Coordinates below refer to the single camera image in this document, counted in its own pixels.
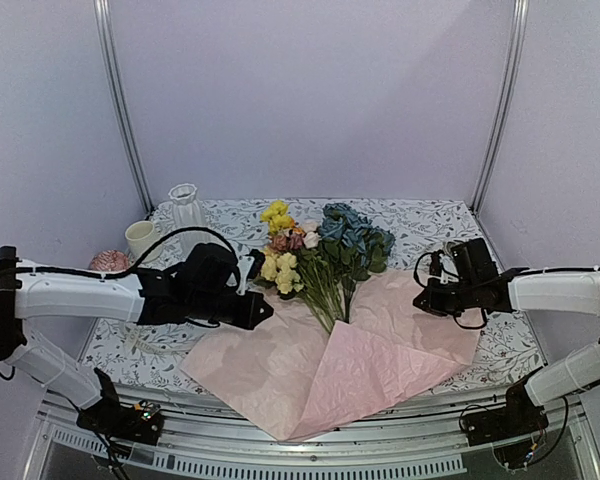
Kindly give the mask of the cream printed ribbon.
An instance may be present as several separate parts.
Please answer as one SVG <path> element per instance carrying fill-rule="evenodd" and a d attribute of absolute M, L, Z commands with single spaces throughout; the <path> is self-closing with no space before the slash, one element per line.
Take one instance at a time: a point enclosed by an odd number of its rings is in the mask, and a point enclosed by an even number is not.
<path fill-rule="evenodd" d="M 191 345 L 177 344 L 176 346 L 168 346 L 165 344 L 152 344 L 141 338 L 141 330 L 135 324 L 123 324 L 120 330 L 123 337 L 123 349 L 126 353 L 140 351 L 146 354 L 154 355 L 170 355 L 170 354 L 186 354 L 190 351 Z"/>

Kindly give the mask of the pink flower bouquet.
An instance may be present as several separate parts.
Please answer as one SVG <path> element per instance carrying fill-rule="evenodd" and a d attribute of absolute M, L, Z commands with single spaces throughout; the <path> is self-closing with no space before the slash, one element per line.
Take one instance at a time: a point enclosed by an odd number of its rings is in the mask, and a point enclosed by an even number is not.
<path fill-rule="evenodd" d="M 332 332 L 344 310 L 334 267 L 320 249 L 320 223 L 297 222 L 282 200 L 272 202 L 260 221 L 268 227 L 268 244 L 262 250 L 265 261 L 258 279 L 282 299 L 303 300 L 320 326 Z"/>

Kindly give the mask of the pink wrapping paper sheet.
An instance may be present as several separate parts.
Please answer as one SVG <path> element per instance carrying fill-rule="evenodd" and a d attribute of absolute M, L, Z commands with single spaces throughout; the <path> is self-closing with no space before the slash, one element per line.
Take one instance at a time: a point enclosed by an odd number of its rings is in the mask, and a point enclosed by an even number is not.
<path fill-rule="evenodd" d="M 273 315 L 252 331 L 222 327 L 194 343 L 181 371 L 278 441 L 344 426 L 421 394 L 473 362 L 481 315 L 416 309 L 409 271 L 360 284 L 351 321 L 326 332 L 300 300 L 266 292 Z"/>

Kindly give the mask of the blue flower bunch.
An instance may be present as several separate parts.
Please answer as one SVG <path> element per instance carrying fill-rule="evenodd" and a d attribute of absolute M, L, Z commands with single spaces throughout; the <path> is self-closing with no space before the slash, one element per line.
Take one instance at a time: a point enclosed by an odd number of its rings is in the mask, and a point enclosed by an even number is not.
<path fill-rule="evenodd" d="M 323 207 L 318 233 L 320 253 L 331 265 L 342 293 L 342 320 L 348 323 L 357 285 L 386 271 L 395 236 L 345 203 Z"/>

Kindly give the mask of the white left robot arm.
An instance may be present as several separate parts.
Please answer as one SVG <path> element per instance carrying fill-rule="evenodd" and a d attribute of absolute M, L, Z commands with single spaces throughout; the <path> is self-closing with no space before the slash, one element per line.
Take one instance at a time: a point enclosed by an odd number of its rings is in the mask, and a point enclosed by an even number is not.
<path fill-rule="evenodd" d="M 106 318 L 133 325 L 202 321 L 252 330 L 274 310 L 247 288 L 263 255 L 237 257 L 217 244 L 160 270 L 98 272 L 45 266 L 0 247 L 0 362 L 20 370 L 82 410 L 108 434 L 128 426 L 108 377 L 77 363 L 29 325 L 34 318 Z"/>

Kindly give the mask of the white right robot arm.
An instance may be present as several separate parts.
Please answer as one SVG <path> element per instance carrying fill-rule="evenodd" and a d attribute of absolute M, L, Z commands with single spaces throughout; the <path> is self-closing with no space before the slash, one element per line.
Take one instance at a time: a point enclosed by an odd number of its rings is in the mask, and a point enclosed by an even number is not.
<path fill-rule="evenodd" d="M 473 310 L 481 328 L 497 313 L 528 318 L 547 364 L 508 388 L 496 421 L 504 435 L 519 435 L 549 402 L 600 384 L 600 265 L 501 270 L 476 238 L 422 253 L 413 277 L 414 306 L 462 329 Z"/>

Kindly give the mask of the white ribbed ceramic vase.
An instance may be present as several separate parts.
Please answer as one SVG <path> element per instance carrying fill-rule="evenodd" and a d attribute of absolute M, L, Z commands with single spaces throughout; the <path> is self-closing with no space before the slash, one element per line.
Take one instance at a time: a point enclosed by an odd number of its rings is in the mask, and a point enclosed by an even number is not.
<path fill-rule="evenodd" d="M 204 210 L 197 198 L 197 187 L 184 183 L 169 191 L 172 215 L 176 229 L 184 227 L 206 227 Z M 188 231 L 178 235 L 184 253 L 188 254 L 197 244 L 206 243 L 208 236 L 203 231 Z"/>

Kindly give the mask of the floral patterned tablecloth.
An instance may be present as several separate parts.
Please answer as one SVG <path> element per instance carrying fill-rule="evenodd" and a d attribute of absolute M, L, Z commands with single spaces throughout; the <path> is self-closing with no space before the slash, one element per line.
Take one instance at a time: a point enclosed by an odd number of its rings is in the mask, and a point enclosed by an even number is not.
<path fill-rule="evenodd" d="M 421 253 L 438 248 L 444 241 L 466 240 L 482 234 L 461 201 L 349 199 L 346 203 L 395 236 L 390 257 L 393 268 L 413 266 Z M 266 200 L 212 200 L 204 202 L 203 207 L 209 226 L 243 253 L 264 245 L 268 228 L 260 221 L 260 215 L 268 205 Z M 122 325 L 115 320 L 99 320 L 81 355 L 82 363 L 101 369 L 122 385 L 206 395 L 206 390 L 179 368 L 187 353 L 126 353 L 120 333 Z M 139 328 L 143 340 L 168 346 L 192 347 L 204 332 L 192 325 Z M 527 319 L 521 314 L 496 313 L 479 333 L 473 363 L 432 391 L 441 394 L 508 386 L 543 362 L 544 356 Z"/>

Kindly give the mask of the cream ceramic mug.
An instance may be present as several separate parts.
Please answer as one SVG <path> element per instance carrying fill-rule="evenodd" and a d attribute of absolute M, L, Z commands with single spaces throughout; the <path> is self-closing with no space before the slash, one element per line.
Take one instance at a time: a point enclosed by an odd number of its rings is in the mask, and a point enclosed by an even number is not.
<path fill-rule="evenodd" d="M 160 234 L 151 221 L 139 221 L 131 224 L 126 229 L 125 239 L 132 258 L 138 260 L 146 250 L 160 239 Z"/>

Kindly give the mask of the pink patterned ball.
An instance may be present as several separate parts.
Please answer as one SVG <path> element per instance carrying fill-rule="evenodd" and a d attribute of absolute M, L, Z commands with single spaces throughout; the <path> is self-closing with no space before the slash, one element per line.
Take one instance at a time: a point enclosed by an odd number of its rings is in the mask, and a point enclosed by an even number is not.
<path fill-rule="evenodd" d="M 118 250 L 105 250 L 96 254 L 89 269 L 99 272 L 121 272 L 130 267 L 129 257 Z"/>

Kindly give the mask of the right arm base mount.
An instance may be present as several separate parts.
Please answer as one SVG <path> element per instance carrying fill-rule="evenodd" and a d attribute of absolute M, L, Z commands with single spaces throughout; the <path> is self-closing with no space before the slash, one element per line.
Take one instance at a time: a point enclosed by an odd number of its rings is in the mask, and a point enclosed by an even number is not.
<path fill-rule="evenodd" d="M 505 404 L 495 409 L 478 407 L 473 413 L 462 413 L 459 428 L 470 446 L 482 445 L 539 432 L 549 426 L 542 406 L 535 406 L 525 390 L 527 378 L 511 385 Z"/>

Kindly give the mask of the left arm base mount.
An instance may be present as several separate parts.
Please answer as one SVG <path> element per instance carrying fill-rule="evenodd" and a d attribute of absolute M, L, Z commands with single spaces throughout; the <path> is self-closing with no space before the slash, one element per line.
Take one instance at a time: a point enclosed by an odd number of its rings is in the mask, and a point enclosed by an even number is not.
<path fill-rule="evenodd" d="M 101 398 L 89 408 L 79 408 L 76 425 L 105 437 L 156 446 L 164 426 L 158 404 L 141 400 L 124 406 L 110 377 L 95 368 L 100 381 Z"/>

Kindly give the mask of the aluminium front rail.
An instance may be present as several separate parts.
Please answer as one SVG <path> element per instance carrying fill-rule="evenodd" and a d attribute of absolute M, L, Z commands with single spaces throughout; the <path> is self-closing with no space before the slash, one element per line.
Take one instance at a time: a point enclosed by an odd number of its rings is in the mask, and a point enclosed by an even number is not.
<path fill-rule="evenodd" d="M 120 467 L 76 426 L 75 411 L 47 394 L 36 416 L 27 479 L 600 479 L 600 455 L 577 398 L 547 408 L 533 464 L 516 471 L 492 444 L 471 445 L 460 422 L 503 401 L 501 389 L 421 396 L 306 441 L 278 442 L 211 396 L 122 388 L 165 418 L 154 446 L 128 445 Z"/>

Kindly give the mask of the right aluminium frame post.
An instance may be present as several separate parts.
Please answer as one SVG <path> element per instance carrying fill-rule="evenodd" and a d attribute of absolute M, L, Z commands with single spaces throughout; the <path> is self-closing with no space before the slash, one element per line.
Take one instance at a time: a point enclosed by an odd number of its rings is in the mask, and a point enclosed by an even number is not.
<path fill-rule="evenodd" d="M 476 217 L 479 217 L 485 204 L 511 109 L 524 49 L 528 12 L 528 0 L 515 0 L 513 2 L 511 31 L 505 55 L 504 71 L 496 103 L 495 116 L 488 137 L 484 159 L 470 202 L 470 210 Z"/>

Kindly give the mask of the aluminium frame post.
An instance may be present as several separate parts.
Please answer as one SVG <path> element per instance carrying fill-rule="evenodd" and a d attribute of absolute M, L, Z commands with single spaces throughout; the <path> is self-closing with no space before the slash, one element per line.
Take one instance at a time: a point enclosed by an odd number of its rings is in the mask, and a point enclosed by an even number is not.
<path fill-rule="evenodd" d="M 476 217 L 479 217 L 485 204 L 511 109 L 524 49 L 528 12 L 528 0 L 515 0 L 513 2 L 511 31 L 505 55 L 504 71 L 496 103 L 495 116 L 488 137 L 484 159 L 470 202 L 470 210 Z"/>
<path fill-rule="evenodd" d="M 124 92 L 121 69 L 114 40 L 111 4 L 106 0 L 93 1 L 96 28 L 105 76 L 108 82 L 114 115 L 118 124 L 123 149 L 139 201 L 146 215 L 154 210 L 149 182 L 140 157 Z"/>

